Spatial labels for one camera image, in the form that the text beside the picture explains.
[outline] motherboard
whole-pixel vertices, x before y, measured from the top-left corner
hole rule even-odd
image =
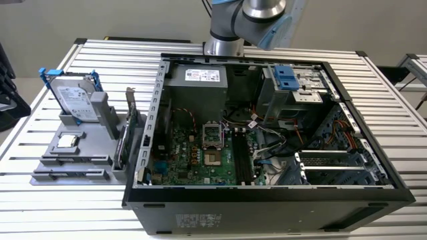
[[[240,166],[236,167],[235,151],[234,151],[234,132],[219,128],[220,136],[216,136],[216,130],[212,126],[206,126],[206,135],[194,132],[192,129],[176,126],[171,134],[170,156],[168,160],[158,160],[155,162],[152,184],[164,186],[176,185],[216,185],[230,186],[239,185],[238,179]],[[248,131],[240,133],[244,136],[248,158],[244,159],[250,166],[251,175],[254,177],[252,152],[259,148],[256,141],[256,133]],[[204,139],[208,142],[218,142],[222,139],[222,147],[206,147]],[[252,185],[264,185],[266,179],[262,173],[259,177],[254,177]]]

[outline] sticker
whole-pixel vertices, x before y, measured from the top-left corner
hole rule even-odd
[[[256,121],[251,121],[247,126],[252,129],[258,124]]]
[[[82,121],[98,121],[87,91],[80,87],[59,86],[58,91],[71,115]]]
[[[219,82],[220,70],[187,69],[186,81]]]
[[[176,214],[179,228],[218,228],[222,222],[222,214]]]
[[[259,116],[254,113],[254,114],[251,115],[251,119],[255,121],[258,118],[259,118]]]

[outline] black cable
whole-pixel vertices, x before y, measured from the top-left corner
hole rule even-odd
[[[312,138],[310,139],[310,141],[307,141],[303,145],[300,145],[300,146],[299,146],[298,148],[295,148],[292,151],[286,152],[286,153],[275,153],[275,154],[272,154],[271,156],[266,157],[266,158],[262,159],[262,160],[268,160],[268,159],[271,159],[271,158],[274,158],[274,157],[279,157],[279,158],[291,157],[299,150],[302,150],[303,148],[308,147],[310,144],[312,144],[312,142],[314,142],[315,140],[320,140],[320,141],[323,141],[323,142],[326,141],[322,136],[315,136],[315,137],[312,137]]]
[[[212,18],[212,15],[211,15],[211,13],[210,13],[210,10],[208,10],[208,7],[207,7],[207,4],[206,4],[206,1],[204,1],[204,0],[202,0],[202,3],[203,3],[203,6],[204,6],[204,9],[206,9],[206,12],[207,12],[208,17],[210,17],[210,18]]]
[[[212,6],[210,4],[210,0],[206,0],[206,4],[208,5],[208,8],[212,10]]]
[[[401,87],[399,92],[402,91],[402,89],[405,89],[405,88],[407,87],[407,85],[409,85],[411,82],[414,82],[415,79],[417,79],[417,77],[414,77],[413,80],[409,81],[409,82],[405,84],[403,87]]]
[[[419,110],[419,109],[421,109],[421,107],[422,107],[423,103],[425,103],[425,101],[423,101],[423,100],[421,100],[419,104],[418,104],[418,105],[417,105],[417,107],[415,107],[415,110]]]

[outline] blue latch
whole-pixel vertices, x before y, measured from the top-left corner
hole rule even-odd
[[[64,74],[64,70],[63,69],[51,69],[48,72],[47,72],[47,75],[50,76],[62,76]]]
[[[274,77],[280,90],[296,91],[300,89],[299,81],[295,77],[294,69],[290,66],[274,66]]]

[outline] aluminum table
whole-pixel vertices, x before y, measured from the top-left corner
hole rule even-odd
[[[150,107],[160,53],[202,54],[200,44],[87,40],[74,44],[58,68],[100,74],[110,105]],[[174,239],[427,239],[427,123],[369,57],[354,51],[246,47],[247,57],[327,61],[354,99],[417,202],[352,232],[323,234],[195,235]],[[122,209],[124,185],[32,186],[31,173],[60,125],[60,107],[44,88],[0,147],[0,239],[148,239],[131,210]]]

